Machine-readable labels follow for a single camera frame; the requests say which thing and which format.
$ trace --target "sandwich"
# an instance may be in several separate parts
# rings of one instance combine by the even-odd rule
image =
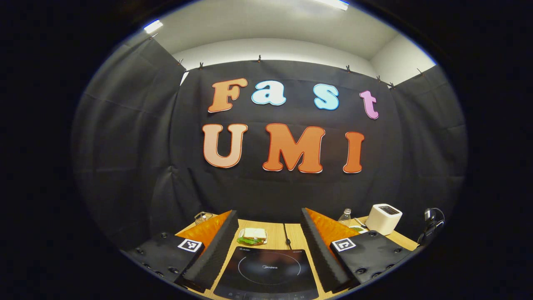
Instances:
[[[262,245],[267,243],[267,232],[263,228],[247,227],[239,232],[237,242],[248,245]]]

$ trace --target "orange letter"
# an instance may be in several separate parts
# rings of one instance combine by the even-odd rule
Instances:
[[[202,127],[205,133],[204,158],[215,167],[231,168],[240,160],[243,150],[243,133],[248,130],[248,126],[244,124],[231,124],[228,126],[228,131],[231,132],[231,151],[226,157],[220,156],[218,152],[219,133],[222,129],[222,125],[218,124],[205,124]]]
[[[283,165],[279,162],[279,153],[287,164],[289,171],[294,170],[296,164],[303,155],[303,161],[298,166],[302,173],[320,173],[320,144],[326,131],[320,127],[307,127],[295,143],[293,136],[290,134],[289,127],[285,124],[273,123],[266,126],[270,133],[270,149],[268,161],[263,164],[266,171],[281,171]]]
[[[365,136],[358,132],[347,132],[345,136],[348,140],[348,159],[342,169],[345,173],[359,173],[363,169],[361,166],[361,143],[365,140]]]
[[[239,98],[239,86],[244,88],[248,82],[244,78],[221,81],[212,85],[215,88],[215,95],[213,96],[213,104],[207,109],[210,113],[223,112],[230,109],[233,104],[228,103],[228,96],[231,100]]]

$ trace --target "ceiling light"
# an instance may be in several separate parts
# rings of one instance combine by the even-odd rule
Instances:
[[[144,30],[146,30],[146,33],[152,33],[161,26],[163,26],[163,23],[161,23],[159,20],[155,20],[150,25],[146,26]]]
[[[317,2],[322,2],[327,5],[331,5],[335,8],[341,9],[343,11],[346,11],[348,9],[349,3],[341,1],[341,0],[315,0]]]

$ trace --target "blue letter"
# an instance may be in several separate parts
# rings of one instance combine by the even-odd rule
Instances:
[[[272,104],[282,105],[287,98],[283,97],[283,84],[274,80],[268,80],[258,83],[255,86],[258,91],[252,94],[252,102],[255,104]]]
[[[327,84],[317,84],[313,88],[313,93],[318,97],[314,99],[314,104],[320,109],[334,110],[338,107],[337,88]]]

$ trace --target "ceiling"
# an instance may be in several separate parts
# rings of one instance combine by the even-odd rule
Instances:
[[[314,0],[201,0],[159,19],[155,39],[171,54],[241,38],[321,44],[370,60],[398,32],[351,5]]]

